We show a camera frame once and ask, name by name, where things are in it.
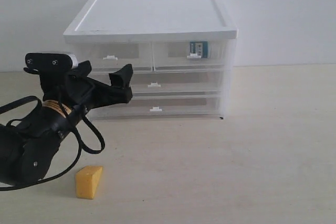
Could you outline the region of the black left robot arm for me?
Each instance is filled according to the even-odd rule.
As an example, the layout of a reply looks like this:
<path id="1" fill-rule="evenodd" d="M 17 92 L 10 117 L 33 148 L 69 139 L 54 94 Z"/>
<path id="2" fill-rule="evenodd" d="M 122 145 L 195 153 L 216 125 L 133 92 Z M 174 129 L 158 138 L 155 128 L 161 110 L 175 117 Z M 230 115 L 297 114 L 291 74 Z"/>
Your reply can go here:
<path id="1" fill-rule="evenodd" d="M 1 191 L 18 190 L 49 182 L 46 174 L 54 155 L 68 134 L 78 143 L 78 152 L 99 154 L 87 146 L 77 129 L 84 122 L 98 138 L 101 149 L 106 146 L 99 130 L 88 120 L 90 110 L 115 104 L 127 104 L 133 94 L 130 81 L 133 67 L 127 64 L 110 73 L 105 84 L 89 77 L 91 64 L 84 61 L 67 71 L 42 71 L 25 68 L 39 76 L 44 96 L 28 96 L 1 107 L 6 113 L 36 101 L 35 108 L 21 119 L 1 125 Z"/>

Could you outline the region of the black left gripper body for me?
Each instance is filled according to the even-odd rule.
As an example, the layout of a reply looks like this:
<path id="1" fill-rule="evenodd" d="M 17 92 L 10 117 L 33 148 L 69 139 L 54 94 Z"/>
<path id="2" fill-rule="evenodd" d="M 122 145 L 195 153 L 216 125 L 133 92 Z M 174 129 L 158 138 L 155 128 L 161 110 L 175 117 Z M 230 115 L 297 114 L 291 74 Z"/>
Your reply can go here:
<path id="1" fill-rule="evenodd" d="M 113 86 L 89 77 L 91 71 L 91 62 L 86 60 L 68 72 L 40 72 L 42 106 L 58 113 L 72 113 L 115 105 Z"/>

